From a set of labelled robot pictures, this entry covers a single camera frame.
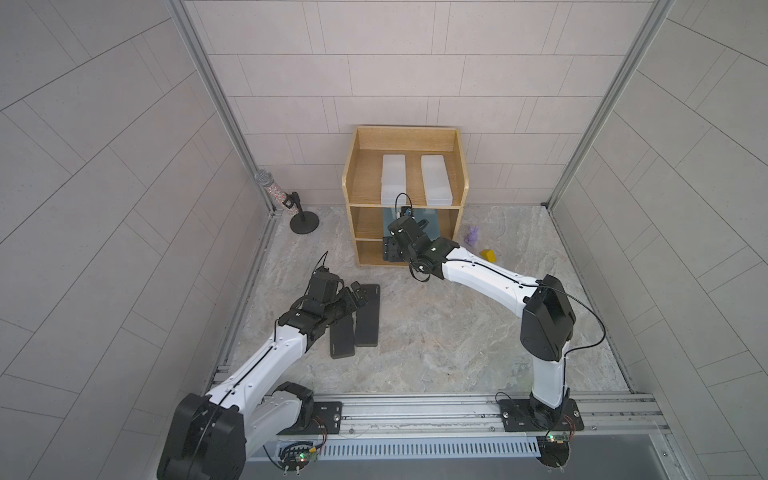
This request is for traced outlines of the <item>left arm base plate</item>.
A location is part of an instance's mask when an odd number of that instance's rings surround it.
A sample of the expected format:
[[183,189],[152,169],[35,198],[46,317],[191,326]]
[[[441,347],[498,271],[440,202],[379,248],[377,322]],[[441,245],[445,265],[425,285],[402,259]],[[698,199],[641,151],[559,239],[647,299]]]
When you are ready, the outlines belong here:
[[279,435],[336,435],[340,432],[342,413],[342,402],[314,402],[311,410],[302,407],[298,420]]

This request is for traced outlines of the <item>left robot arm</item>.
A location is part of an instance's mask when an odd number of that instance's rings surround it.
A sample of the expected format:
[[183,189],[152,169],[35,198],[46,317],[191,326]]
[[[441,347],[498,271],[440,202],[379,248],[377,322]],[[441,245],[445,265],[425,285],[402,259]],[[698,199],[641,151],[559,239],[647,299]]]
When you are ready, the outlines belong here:
[[268,340],[225,381],[176,407],[156,470],[159,479],[237,479],[247,460],[285,429],[308,423],[310,390],[279,385],[325,331],[366,303],[357,282],[325,272],[275,322]]

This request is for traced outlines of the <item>black pencil case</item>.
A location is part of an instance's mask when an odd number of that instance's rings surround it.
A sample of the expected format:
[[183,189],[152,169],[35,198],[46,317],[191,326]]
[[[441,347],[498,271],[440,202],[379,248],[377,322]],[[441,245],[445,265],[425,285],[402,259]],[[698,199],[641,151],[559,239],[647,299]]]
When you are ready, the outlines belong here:
[[356,347],[376,347],[379,340],[380,299],[379,284],[364,284],[366,304],[356,312],[354,342]]
[[332,359],[343,359],[354,355],[354,318],[347,315],[330,327],[330,356]]

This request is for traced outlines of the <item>teal pencil case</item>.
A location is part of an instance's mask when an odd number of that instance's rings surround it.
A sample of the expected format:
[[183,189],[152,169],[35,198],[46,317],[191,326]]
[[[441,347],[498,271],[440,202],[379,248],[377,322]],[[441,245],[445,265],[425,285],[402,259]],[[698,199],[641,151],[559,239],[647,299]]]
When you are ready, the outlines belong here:
[[423,231],[430,240],[441,236],[440,220],[436,209],[414,209],[413,216],[418,223],[423,223]]
[[383,236],[394,238],[401,229],[400,211],[396,208],[382,210]]

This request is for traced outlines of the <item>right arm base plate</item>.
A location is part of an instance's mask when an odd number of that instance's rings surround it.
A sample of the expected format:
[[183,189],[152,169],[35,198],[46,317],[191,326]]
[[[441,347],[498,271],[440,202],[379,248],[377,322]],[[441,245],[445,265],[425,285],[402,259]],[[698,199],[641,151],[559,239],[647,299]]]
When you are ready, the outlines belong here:
[[499,398],[501,420],[506,432],[579,432],[584,422],[574,399],[566,398],[557,408],[550,408],[533,397]]

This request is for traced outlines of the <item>clear white pencil case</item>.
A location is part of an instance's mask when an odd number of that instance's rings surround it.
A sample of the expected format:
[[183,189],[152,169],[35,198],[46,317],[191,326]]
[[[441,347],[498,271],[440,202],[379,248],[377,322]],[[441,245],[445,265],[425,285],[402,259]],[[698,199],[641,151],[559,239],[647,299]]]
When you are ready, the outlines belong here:
[[432,207],[451,206],[453,193],[443,155],[422,155],[421,171],[426,203]]
[[406,158],[404,154],[385,154],[382,159],[381,204],[392,207],[400,193],[406,191]]

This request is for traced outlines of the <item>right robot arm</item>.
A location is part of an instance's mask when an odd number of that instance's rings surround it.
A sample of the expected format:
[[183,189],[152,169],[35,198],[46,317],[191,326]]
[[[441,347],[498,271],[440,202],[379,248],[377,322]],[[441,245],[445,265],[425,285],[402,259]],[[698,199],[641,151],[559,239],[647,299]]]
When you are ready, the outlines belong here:
[[[412,277],[422,283],[437,278],[462,285],[496,301],[521,320],[520,343],[531,355],[533,366],[530,408],[539,417],[548,416],[553,424],[569,395],[568,355],[601,345],[607,337],[604,322],[586,303],[567,293],[557,277],[536,279],[506,270],[451,239],[430,238],[425,225],[401,216],[387,227]],[[570,345],[576,322],[572,302],[595,318],[601,329],[598,341]]]

